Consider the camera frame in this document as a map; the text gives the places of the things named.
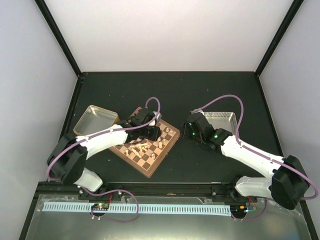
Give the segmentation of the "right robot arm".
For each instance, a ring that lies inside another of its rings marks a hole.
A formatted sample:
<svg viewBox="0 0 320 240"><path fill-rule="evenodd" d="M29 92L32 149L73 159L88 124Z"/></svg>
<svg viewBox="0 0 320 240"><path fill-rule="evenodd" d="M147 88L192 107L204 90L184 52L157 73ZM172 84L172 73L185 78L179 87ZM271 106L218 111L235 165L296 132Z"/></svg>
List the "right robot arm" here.
<svg viewBox="0 0 320 240"><path fill-rule="evenodd" d="M181 126L180 135L197 141L209 152L235 159L262 175L241 176L228 187L228 198L234 202L255 196L272 199L283 208L294 210L310 187L298 158L277 156L241 143L230 131L214 128L200 112L187 118Z"/></svg>

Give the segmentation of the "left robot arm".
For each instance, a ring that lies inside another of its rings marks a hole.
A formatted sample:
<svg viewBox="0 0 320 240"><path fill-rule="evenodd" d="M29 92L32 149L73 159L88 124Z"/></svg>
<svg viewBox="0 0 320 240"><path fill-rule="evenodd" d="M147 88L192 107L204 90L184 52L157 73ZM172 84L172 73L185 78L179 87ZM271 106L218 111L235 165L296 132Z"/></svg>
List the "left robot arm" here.
<svg viewBox="0 0 320 240"><path fill-rule="evenodd" d="M47 179L80 186L95 199L103 199L108 188L97 173L85 167L86 161L99 152L137 139L156 141L161 134L156 126L160 119L159 112L144 107L105 130L78 137L63 136L47 159Z"/></svg>

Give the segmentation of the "white chess pieces pile lower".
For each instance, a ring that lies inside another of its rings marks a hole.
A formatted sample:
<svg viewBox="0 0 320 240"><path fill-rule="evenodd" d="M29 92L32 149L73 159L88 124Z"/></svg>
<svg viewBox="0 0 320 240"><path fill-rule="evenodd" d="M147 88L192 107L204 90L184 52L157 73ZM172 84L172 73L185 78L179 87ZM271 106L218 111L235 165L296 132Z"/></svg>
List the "white chess pieces pile lower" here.
<svg viewBox="0 0 320 240"><path fill-rule="evenodd" d="M150 145L148 143L131 144L127 149L124 150L124 154L128 157L129 151L131 151L136 156L141 158L142 157L141 153L146 152L149 147Z"/></svg>

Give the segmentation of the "wooden chess board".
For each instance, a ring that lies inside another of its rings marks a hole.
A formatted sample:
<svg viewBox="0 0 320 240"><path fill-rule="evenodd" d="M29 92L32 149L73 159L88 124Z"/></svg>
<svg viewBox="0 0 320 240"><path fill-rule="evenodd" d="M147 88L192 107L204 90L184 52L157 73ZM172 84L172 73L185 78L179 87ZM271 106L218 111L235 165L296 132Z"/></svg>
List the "wooden chess board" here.
<svg viewBox="0 0 320 240"><path fill-rule="evenodd" d="M147 178L150 178L180 137L180 131L174 126L172 126L171 124L169 124L168 122L164 121L163 119L161 119L156 124L156 126L160 128L160 131L161 131L160 137L162 137L162 140L163 139L167 140L167 144L166 145L163 144L162 148L159 148L160 141L158 140L150 141L147 139L143 139L143 140L138 139L137 142L133 142L132 144L126 143L122 145L116 145L116 146L110 147L109 150L114 154L116 154L121 159L123 159L125 162L130 164L132 167L134 167L144 176L146 176ZM125 150L130 145L144 144L144 143L148 143L150 147L147 149L147 151L144 151L143 153L141 153L141 158L136 156L131 151L129 151L129 156L125 155ZM155 159L151 158L151 154L155 154Z"/></svg>

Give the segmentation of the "small circuit board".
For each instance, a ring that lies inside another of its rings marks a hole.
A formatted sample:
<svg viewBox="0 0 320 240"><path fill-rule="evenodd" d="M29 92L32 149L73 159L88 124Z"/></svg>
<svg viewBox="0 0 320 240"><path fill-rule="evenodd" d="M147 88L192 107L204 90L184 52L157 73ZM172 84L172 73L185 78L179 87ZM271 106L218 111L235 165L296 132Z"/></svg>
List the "small circuit board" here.
<svg viewBox="0 0 320 240"><path fill-rule="evenodd" d="M91 209L93 211L107 211L109 209L108 203L95 203Z"/></svg>

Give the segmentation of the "gold metal tin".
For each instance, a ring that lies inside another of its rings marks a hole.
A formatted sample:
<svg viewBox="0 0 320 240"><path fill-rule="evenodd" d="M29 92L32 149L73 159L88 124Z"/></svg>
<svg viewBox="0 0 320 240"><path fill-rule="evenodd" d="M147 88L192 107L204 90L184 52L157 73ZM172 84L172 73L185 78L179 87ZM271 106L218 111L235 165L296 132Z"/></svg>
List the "gold metal tin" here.
<svg viewBox="0 0 320 240"><path fill-rule="evenodd" d="M76 136L85 136L106 130L120 121L119 115L111 110L89 105L73 128Z"/></svg>

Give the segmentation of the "black front rail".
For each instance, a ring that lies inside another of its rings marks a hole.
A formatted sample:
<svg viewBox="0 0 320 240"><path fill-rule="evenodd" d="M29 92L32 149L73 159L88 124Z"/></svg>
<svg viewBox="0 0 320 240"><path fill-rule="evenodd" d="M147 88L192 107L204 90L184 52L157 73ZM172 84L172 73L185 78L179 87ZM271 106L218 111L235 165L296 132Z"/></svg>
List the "black front rail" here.
<svg viewBox="0 0 320 240"><path fill-rule="evenodd" d="M143 182L107 182L95 194L115 190L112 199L128 196L125 191L136 197L195 197L211 199L215 202L243 203L248 200L236 192L231 183L143 183ZM95 197L76 185L64 185L56 182L39 182L35 193L40 194L71 194L83 200L94 200Z"/></svg>

